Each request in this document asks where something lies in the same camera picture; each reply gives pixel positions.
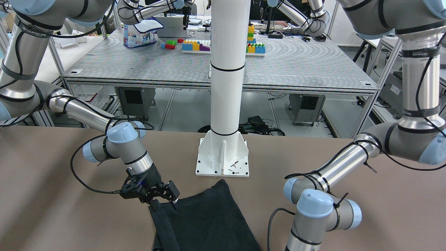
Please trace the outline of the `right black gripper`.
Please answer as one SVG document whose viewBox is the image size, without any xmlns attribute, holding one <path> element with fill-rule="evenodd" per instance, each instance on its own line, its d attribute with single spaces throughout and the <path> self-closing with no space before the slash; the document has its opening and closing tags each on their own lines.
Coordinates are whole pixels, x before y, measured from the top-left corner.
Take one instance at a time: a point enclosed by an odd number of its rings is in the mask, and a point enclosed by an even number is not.
<svg viewBox="0 0 446 251">
<path fill-rule="evenodd" d="M 149 169 L 138 175 L 131 175 L 130 169 L 126 170 L 128 177 L 121 187 L 119 195 L 124 199 L 138 198 L 141 203 L 148 203 L 151 211 L 161 209 L 161 204 L 155 197 L 167 199 L 171 203 L 176 203 L 180 191 L 173 181 L 166 184 L 162 182 L 161 175 L 152 164 Z"/>
</svg>

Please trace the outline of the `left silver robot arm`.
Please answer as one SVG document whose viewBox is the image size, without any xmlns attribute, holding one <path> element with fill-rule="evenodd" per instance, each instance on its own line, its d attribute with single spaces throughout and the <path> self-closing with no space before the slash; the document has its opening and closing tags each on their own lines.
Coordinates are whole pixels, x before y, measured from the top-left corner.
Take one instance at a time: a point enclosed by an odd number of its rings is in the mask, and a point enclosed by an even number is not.
<svg viewBox="0 0 446 251">
<path fill-rule="evenodd" d="M 318 251 L 325 234 L 361 222 L 361 209 L 332 187 L 380 155 L 445 167 L 445 120 L 440 116 L 439 70 L 445 37 L 444 0 L 340 0 L 362 38 L 394 32 L 402 62 L 402 117 L 358 133 L 353 141 L 309 173 L 286 176 L 284 195 L 296 205 L 286 251 Z"/>
</svg>

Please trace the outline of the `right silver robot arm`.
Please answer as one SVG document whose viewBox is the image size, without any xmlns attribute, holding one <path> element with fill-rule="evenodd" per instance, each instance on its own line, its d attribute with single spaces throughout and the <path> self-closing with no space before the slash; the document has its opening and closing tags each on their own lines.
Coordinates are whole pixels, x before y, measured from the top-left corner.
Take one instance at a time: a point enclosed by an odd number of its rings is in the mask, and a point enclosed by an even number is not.
<svg viewBox="0 0 446 251">
<path fill-rule="evenodd" d="M 137 0 L 2 0 L 1 11 L 15 13 L 15 32 L 1 63 L 1 120 L 30 115 L 41 110 L 65 113 L 100 132 L 82 149 L 91 162 L 121 159 L 128 177 L 121 189 L 111 191 L 124 199 L 137 198 L 153 205 L 155 197 L 175 203 L 180 195 L 173 181 L 163 182 L 142 143 L 147 128 L 143 121 L 120 119 L 73 96 L 57 85 L 35 79 L 43 55 L 54 32 L 65 20 L 94 25 L 106 21 L 105 12 L 123 7 L 118 14 L 125 24 L 136 24 L 164 12 L 182 7 L 174 1 L 160 1 L 140 8 Z"/>
</svg>

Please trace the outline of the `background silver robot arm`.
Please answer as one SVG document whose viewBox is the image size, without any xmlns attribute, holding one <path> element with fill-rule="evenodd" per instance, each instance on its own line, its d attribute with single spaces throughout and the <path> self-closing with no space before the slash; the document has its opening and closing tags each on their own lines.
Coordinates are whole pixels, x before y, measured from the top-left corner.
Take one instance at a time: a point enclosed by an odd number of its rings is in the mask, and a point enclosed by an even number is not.
<svg viewBox="0 0 446 251">
<path fill-rule="evenodd" d="M 134 25 L 168 10 L 182 9 L 184 6 L 184 0 L 159 0 L 144 7 L 139 6 L 138 0 L 120 0 L 117 3 L 117 13 L 123 24 Z"/>
</svg>

